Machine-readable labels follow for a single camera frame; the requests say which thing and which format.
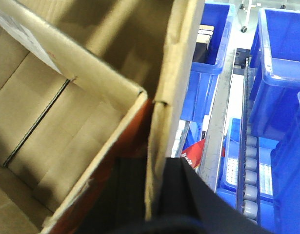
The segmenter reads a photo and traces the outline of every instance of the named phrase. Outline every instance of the metal rail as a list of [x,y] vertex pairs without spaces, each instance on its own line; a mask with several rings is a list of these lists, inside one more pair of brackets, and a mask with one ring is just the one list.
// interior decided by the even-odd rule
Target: metal rail
[[223,72],[218,80],[209,127],[205,137],[202,161],[197,169],[199,176],[214,192],[216,191],[219,178],[220,157],[222,154],[235,53],[235,47],[229,44]]

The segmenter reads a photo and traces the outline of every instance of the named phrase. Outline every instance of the red package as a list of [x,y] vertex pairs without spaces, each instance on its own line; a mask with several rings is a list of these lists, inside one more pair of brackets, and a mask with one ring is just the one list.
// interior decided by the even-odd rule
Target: red package
[[205,139],[191,145],[181,153],[181,157],[184,157],[193,169],[197,168],[200,165],[204,144]]

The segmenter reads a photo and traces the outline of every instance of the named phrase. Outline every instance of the open cardboard box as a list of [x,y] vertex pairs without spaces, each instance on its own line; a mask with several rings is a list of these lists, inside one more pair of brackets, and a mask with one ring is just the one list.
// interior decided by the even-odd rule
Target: open cardboard box
[[41,233],[72,233],[103,188],[112,158],[136,151],[139,135],[148,136],[148,96],[150,217],[203,1],[20,2],[0,1],[0,25],[31,51],[0,28],[0,165],[8,167],[0,166],[0,200],[14,208],[0,209],[0,232],[36,233],[51,216]]

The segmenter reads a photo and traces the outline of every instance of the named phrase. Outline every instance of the blue plastic bin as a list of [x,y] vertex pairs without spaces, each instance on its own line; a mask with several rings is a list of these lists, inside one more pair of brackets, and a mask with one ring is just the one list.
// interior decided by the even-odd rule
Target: blue plastic bin
[[300,107],[271,162],[277,233],[300,234]]
[[[239,151],[240,151],[240,119],[230,120],[226,137],[226,150],[223,163],[222,177],[219,187],[235,192],[238,182]],[[272,202],[271,150],[277,141],[260,138],[260,198]]]
[[252,134],[281,140],[298,109],[300,12],[262,8],[252,46],[257,68],[250,99]]
[[[217,195],[220,196],[226,203],[235,209],[236,207],[236,193],[225,189],[217,189]],[[260,202],[260,225],[274,233],[274,211],[273,204],[271,202]]]
[[226,3],[207,2],[201,24],[214,26],[206,63],[193,62],[181,119],[202,123],[208,115],[226,57],[235,7]]
[[202,137],[202,125],[196,122],[190,122],[187,138],[183,150],[200,141]]

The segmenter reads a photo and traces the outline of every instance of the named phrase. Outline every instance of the black object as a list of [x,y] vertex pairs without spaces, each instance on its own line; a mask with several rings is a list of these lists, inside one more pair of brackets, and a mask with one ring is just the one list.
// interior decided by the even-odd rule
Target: black object
[[207,43],[197,42],[193,54],[193,62],[205,63],[207,56]]
[[95,205],[75,234],[102,234],[143,221],[146,158],[117,158]]
[[144,179],[145,159],[119,159],[76,233],[270,234],[219,198],[184,158],[166,160],[158,212],[144,222]]
[[243,26],[243,27],[241,28],[241,32],[246,33],[246,31],[247,31],[247,27],[246,27],[246,26]]
[[233,74],[244,76],[246,58],[250,57],[250,50],[237,48]]
[[128,225],[109,234],[145,234],[145,233],[184,233],[184,234],[206,234],[202,223],[187,216],[164,216]]

